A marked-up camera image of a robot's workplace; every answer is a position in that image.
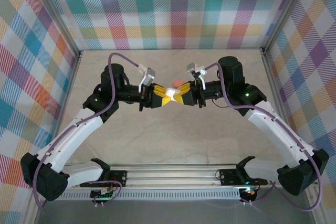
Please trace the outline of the small controller board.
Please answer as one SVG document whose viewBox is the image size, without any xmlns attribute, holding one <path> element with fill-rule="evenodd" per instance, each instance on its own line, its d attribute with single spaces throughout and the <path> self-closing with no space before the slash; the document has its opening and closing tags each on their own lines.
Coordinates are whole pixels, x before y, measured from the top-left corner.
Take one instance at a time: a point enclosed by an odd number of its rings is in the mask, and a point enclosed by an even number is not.
<svg viewBox="0 0 336 224">
<path fill-rule="evenodd" d="M 255 201 L 257 198 L 258 189 L 256 188 L 240 188 L 239 195 L 241 202 Z"/>
<path fill-rule="evenodd" d="M 90 198 L 95 200 L 109 200 L 114 196 L 115 191 L 91 190 Z"/>
</svg>

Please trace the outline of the white earbud charging case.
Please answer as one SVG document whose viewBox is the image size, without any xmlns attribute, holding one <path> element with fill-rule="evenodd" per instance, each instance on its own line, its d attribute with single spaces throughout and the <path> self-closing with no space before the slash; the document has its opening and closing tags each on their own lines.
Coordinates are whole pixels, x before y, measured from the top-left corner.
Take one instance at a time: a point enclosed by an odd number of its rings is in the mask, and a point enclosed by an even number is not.
<svg viewBox="0 0 336 224">
<path fill-rule="evenodd" d="M 176 102 L 174 96 L 176 94 L 179 94 L 180 92 L 181 91 L 179 89 L 176 89 L 176 88 L 166 88 L 165 95 L 168 96 L 168 97 L 170 97 L 171 101 L 175 101 Z"/>
</svg>

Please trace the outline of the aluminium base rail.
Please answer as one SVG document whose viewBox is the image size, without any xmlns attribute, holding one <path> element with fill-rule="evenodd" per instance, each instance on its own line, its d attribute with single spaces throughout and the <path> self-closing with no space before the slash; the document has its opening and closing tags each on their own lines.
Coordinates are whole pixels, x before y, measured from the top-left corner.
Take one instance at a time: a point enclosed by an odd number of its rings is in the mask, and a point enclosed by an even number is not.
<svg viewBox="0 0 336 224">
<path fill-rule="evenodd" d="M 222 187 L 221 169 L 233 164 L 111 164 L 112 170 L 125 170 L 125 189 L 205 189 Z"/>
</svg>

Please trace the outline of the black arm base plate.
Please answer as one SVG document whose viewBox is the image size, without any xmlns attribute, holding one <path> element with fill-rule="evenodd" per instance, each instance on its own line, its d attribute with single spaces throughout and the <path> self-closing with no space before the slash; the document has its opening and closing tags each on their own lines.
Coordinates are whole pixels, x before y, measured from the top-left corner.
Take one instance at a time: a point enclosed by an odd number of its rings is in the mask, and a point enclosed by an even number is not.
<svg viewBox="0 0 336 224">
<path fill-rule="evenodd" d="M 127 183 L 128 172 L 126 170 L 111 170 L 109 179 L 120 182 L 122 187 L 124 187 Z"/>
<path fill-rule="evenodd" d="M 237 169 L 220 169 L 219 178 L 222 186 L 264 186 L 268 181 L 261 178 L 250 178 L 242 175 Z"/>
</svg>

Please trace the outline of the aluminium frame post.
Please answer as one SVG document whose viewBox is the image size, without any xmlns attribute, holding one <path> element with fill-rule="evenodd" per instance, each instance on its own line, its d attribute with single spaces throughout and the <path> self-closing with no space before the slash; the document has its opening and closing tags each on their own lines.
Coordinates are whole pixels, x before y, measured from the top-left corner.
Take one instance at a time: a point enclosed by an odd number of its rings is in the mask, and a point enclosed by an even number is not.
<svg viewBox="0 0 336 224">
<path fill-rule="evenodd" d="M 274 43 L 276 42 L 281 30 L 283 29 L 285 23 L 287 22 L 290 14 L 292 13 L 296 3 L 298 0 L 286 0 L 283 4 L 281 12 L 278 15 L 278 19 L 274 23 L 270 33 L 265 38 L 265 42 L 262 44 L 260 48 L 260 52 L 262 56 L 266 56 L 267 53 L 270 51 Z"/>
<path fill-rule="evenodd" d="M 39 208 L 36 205 L 35 201 L 32 200 L 27 205 L 26 212 L 23 216 L 22 224 L 34 224 L 36 216 L 38 214 Z"/>
<path fill-rule="evenodd" d="M 75 41 L 73 40 L 69 30 L 67 29 L 67 26 L 63 19 L 61 18 L 61 14 L 58 11 L 55 3 L 53 0 L 41 0 L 42 3 L 45 6 L 45 9 L 49 13 L 51 19 L 55 22 L 56 26 L 58 27 L 60 33 L 62 34 L 65 42 L 70 47 L 71 51 L 75 54 L 75 57 L 80 57 L 81 51 L 77 47 Z"/>
<path fill-rule="evenodd" d="M 312 207 L 318 199 L 318 189 L 316 189 L 315 187 L 308 187 L 306 189 L 306 195 L 309 202 L 309 206 Z M 312 211 L 313 218 L 316 224 L 327 224 L 322 207 L 323 204 L 321 201 L 318 207 Z"/>
</svg>

